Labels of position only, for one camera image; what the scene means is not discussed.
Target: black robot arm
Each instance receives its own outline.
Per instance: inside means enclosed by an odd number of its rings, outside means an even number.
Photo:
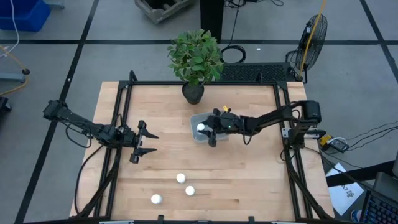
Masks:
[[[91,121],[73,113],[66,103],[50,100],[43,111],[44,118],[50,121],[57,121],[64,124],[73,125],[81,129],[81,133],[88,138],[96,138],[100,144],[106,147],[132,147],[134,152],[131,154],[130,162],[137,164],[139,157],[156,151],[156,149],[141,148],[141,137],[159,138],[146,130],[146,123],[139,121],[138,134],[131,130],[127,125],[116,127],[115,124],[95,124]]]
[[[293,116],[294,108],[301,106],[301,116]],[[231,109],[220,112],[213,110],[213,115],[202,122],[209,126],[212,131],[198,131],[209,137],[209,145],[216,146],[216,134],[242,134],[253,136],[261,132],[263,128],[282,121],[293,121],[296,125],[289,130],[288,138],[292,145],[303,144],[304,135],[311,126],[316,126],[322,120],[319,103],[312,100],[292,102],[275,111],[264,114],[258,118],[248,116],[237,116],[231,113]]]

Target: white paper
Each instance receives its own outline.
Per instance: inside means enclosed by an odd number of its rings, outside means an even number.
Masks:
[[[335,165],[335,168],[346,172],[340,163]],[[330,169],[326,176],[336,175],[339,172],[335,169]],[[343,215],[347,209],[355,202],[356,199],[363,193],[363,189],[357,184],[347,184],[342,186],[329,187],[329,194],[333,208]]]

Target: gray floor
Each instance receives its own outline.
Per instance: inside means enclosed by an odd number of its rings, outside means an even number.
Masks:
[[[22,39],[79,40],[93,0],[65,1],[64,10],[53,10],[38,33],[21,32]],[[234,39],[299,40],[309,18],[318,13],[320,1],[284,0],[283,7],[270,0],[242,7]],[[394,0],[367,0],[386,40],[398,40]],[[223,39],[230,38],[234,9],[224,10]],[[327,40],[377,40],[359,0],[328,1]],[[185,30],[200,28],[197,2],[179,15],[154,25],[131,0],[99,0],[87,39],[167,40]],[[13,31],[0,30],[1,39],[14,39]],[[242,45],[246,62],[281,62],[295,45]],[[60,96],[77,45],[21,44],[14,54],[31,70],[28,86],[8,97],[13,105],[0,125],[0,217],[12,223],[29,183],[47,133],[49,122],[42,110]],[[167,45],[85,45],[70,87],[67,103],[91,119],[103,81],[125,80],[133,69],[140,80],[176,80],[167,68]],[[398,46],[388,46],[398,58]],[[226,52],[227,61],[239,53]],[[0,58],[0,72],[18,72],[10,58]],[[398,113],[398,83],[379,45],[325,45],[306,85],[309,99],[321,103],[322,129],[334,136],[350,137],[384,123]],[[0,83],[5,90],[14,83]],[[336,154],[358,166],[391,160],[397,153],[390,133],[353,152]],[[50,146],[25,221],[68,217],[76,175],[84,150],[71,144],[59,126]]]

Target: wooden tabletop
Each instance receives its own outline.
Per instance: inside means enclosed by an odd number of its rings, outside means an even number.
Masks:
[[[118,82],[104,82],[94,116],[95,123],[107,124],[116,98]],[[288,83],[291,101],[305,100],[302,83]],[[197,144],[192,138],[190,117],[207,113],[223,105],[235,114],[260,116],[276,109],[271,86],[206,86],[197,105],[187,103],[181,86],[133,86],[127,125],[137,131],[139,120],[160,139],[145,139],[144,147],[157,148],[137,165],[129,162],[132,149],[123,148],[119,166],[112,219],[155,220],[294,220],[286,166],[280,159],[282,141],[279,125],[264,128],[245,146],[242,135],[229,135],[216,148]],[[87,158],[98,143],[86,150]],[[306,146],[317,148],[315,140]],[[98,188],[105,150],[87,163],[82,172],[78,204],[82,209]],[[321,159],[302,149],[302,161],[308,189],[329,215],[333,215]],[[187,181],[179,184],[178,173]],[[185,187],[196,192],[189,197]],[[158,205],[153,194],[163,196]],[[108,192],[104,194],[104,214]],[[301,203],[301,214],[305,216]]]

